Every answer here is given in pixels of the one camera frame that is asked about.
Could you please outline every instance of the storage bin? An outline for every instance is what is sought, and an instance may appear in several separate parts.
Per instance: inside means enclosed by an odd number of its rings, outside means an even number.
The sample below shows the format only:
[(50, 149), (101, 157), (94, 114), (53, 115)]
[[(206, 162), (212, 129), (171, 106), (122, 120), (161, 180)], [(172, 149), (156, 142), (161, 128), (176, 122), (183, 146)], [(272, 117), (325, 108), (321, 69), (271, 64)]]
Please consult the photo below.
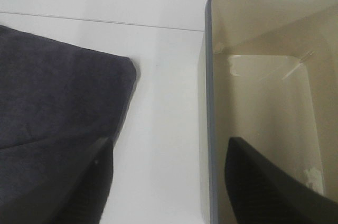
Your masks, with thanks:
[(224, 181), (230, 137), (338, 202), (337, 80), (338, 0), (208, 0), (199, 60), (207, 223), (237, 223)]

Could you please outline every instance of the dark gray towel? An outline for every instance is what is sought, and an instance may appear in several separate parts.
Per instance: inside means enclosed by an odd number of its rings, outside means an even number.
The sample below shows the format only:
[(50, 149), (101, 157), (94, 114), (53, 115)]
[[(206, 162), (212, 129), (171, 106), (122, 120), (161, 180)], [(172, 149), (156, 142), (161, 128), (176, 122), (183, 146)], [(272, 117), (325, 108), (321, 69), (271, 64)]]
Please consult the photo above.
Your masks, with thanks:
[(129, 58), (0, 26), (0, 220), (115, 137), (135, 78)]

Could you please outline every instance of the white table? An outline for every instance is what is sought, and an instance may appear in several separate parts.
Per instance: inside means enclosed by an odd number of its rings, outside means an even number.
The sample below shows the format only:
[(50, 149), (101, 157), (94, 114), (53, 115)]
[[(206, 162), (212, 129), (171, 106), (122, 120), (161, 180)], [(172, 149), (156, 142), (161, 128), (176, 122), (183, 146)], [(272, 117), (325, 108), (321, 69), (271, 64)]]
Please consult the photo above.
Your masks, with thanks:
[(139, 67), (102, 224), (204, 223), (197, 62), (205, 2), (0, 0), (0, 24), (131, 57)]

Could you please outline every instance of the black object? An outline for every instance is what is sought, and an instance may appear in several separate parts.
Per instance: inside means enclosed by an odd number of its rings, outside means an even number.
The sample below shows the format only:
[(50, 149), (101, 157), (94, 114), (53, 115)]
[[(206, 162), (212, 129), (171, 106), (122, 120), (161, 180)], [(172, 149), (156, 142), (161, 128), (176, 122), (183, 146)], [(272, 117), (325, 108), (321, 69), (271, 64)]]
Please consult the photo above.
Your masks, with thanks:
[[(129, 58), (0, 26), (0, 72), (0, 223), (68, 223), (57, 215), (74, 205), (72, 195), (112, 165), (92, 168), (112, 151), (135, 68)], [(101, 177), (108, 187), (92, 198), (96, 217), (81, 223), (98, 223), (112, 173)]]
[(338, 204), (291, 178), (242, 138), (229, 140), (225, 178), (239, 224), (338, 222)]

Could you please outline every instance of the gray fabric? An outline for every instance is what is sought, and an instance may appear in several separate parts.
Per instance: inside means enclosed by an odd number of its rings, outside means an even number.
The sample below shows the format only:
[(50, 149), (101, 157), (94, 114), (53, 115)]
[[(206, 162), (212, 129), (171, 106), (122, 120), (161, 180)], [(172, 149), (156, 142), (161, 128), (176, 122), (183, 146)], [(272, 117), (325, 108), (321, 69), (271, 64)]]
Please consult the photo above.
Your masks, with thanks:
[(136, 78), (129, 58), (4, 26), (0, 72), (0, 206), (114, 137)]

